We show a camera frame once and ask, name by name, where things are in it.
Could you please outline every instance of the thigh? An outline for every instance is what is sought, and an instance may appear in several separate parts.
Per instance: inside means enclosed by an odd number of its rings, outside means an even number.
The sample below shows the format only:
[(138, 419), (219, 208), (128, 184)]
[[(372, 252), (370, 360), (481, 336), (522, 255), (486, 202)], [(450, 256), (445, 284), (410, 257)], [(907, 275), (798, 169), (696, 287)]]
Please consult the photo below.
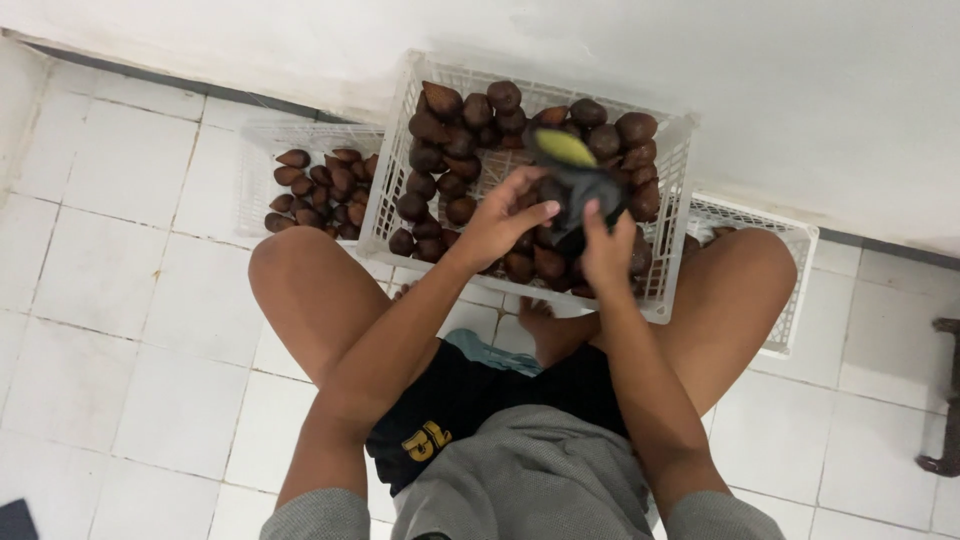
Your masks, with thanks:
[(267, 322), (318, 387), (392, 305), (359, 262), (313, 227), (294, 227), (260, 242), (249, 274)]
[[(670, 322), (651, 328), (700, 415), (747, 368), (796, 281), (786, 245), (760, 229), (721, 236), (683, 260)], [(603, 350), (603, 335), (591, 343)]]

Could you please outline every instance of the hand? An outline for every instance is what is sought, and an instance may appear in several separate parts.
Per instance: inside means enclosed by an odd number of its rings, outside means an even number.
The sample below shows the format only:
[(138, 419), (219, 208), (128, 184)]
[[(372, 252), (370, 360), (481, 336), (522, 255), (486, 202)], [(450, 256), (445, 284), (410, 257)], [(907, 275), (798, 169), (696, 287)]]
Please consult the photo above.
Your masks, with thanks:
[(503, 184), (487, 194), (467, 223), (451, 253), (465, 262), (475, 274), (514, 247), (520, 236), (540, 224), (548, 224), (560, 211), (560, 203), (546, 201), (516, 211), (517, 197), (525, 194), (546, 169), (518, 167)]
[(584, 277), (593, 287), (597, 297), (624, 290), (630, 294), (630, 260), (634, 254), (636, 222), (624, 210), (616, 220), (613, 232), (607, 232), (607, 224), (600, 214), (600, 201), (591, 199), (584, 205), (584, 234), (587, 248), (581, 256)]

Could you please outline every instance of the plastic basket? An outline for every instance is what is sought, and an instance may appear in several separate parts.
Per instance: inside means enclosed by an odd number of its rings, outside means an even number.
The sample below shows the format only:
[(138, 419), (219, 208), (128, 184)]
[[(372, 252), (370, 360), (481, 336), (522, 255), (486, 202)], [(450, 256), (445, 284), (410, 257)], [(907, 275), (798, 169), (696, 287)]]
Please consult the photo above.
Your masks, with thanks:
[[(409, 227), (396, 214), (394, 200), (403, 193), (403, 178), (408, 178), (412, 171), (407, 162), (407, 155), (413, 137), (407, 130), (407, 123), (414, 113), (420, 95), (420, 83), (431, 81), (452, 87), (467, 96), (471, 92), (486, 92), (490, 83), (502, 80), (513, 81), (523, 92), (521, 105), (528, 117), (548, 107), (569, 105), (577, 99), (589, 97), (606, 107), (611, 119), (618, 118), (624, 112), (638, 110), (652, 114), (659, 120), (660, 128), (655, 136), (658, 147), (655, 165), (660, 172), (662, 210), (657, 222), (645, 225), (643, 229), (644, 237), (654, 246), (654, 264), (662, 268), (666, 279), (646, 280), (649, 284), (639, 291), (637, 304), (651, 322), (661, 324), (668, 322), (684, 241), (684, 235), (675, 234), (675, 231), (685, 230), (686, 211), (690, 199), (690, 190), (684, 188), (684, 176), (690, 134), (694, 125), (692, 119), (571, 89), (526, 81), (510, 74), (468, 69), (452, 63), (444, 63), (434, 55), (419, 51), (408, 53), (403, 72), (397, 82), (396, 95), (390, 119), (387, 122), (383, 147), (380, 150), (379, 165), (373, 177), (367, 215), (360, 232), (357, 254), (413, 270), (426, 271), (432, 266), (421, 260), (396, 256), (390, 253), (387, 244), (396, 229)], [(516, 167), (528, 164), (532, 160), (525, 151), (485, 150), (478, 153), (478, 156), (483, 162), (483, 173), (470, 188), (470, 195), (478, 200), (500, 184), (504, 177)], [(430, 211), (445, 227), (448, 227), (444, 213), (440, 211), (444, 205), (445, 201), (441, 197), (435, 197), (430, 202)], [(555, 292), (540, 280), (534, 280), (529, 285), (509, 282), (502, 270), (492, 277), (475, 276), (470, 282), (512, 294), (567, 302), (591, 309), (597, 308), (594, 300)]]
[[(243, 236), (263, 237), (270, 232), (263, 227), (263, 218), (277, 195), (290, 189), (274, 181), (274, 159), (292, 148), (310, 154), (311, 164), (324, 163), (324, 154), (334, 148), (352, 148), (366, 158), (380, 151), (383, 128), (358, 124), (318, 123), (253, 123), (240, 130), (241, 166), (236, 185), (236, 229)], [(343, 245), (356, 245), (356, 240), (339, 240)]]
[(763, 344), (763, 353), (766, 355), (790, 358), (820, 230), (800, 221), (694, 193), (690, 201), (687, 232), (703, 243), (713, 238), (714, 227), (766, 229), (779, 236), (790, 250), (790, 255), (797, 263), (797, 284)]

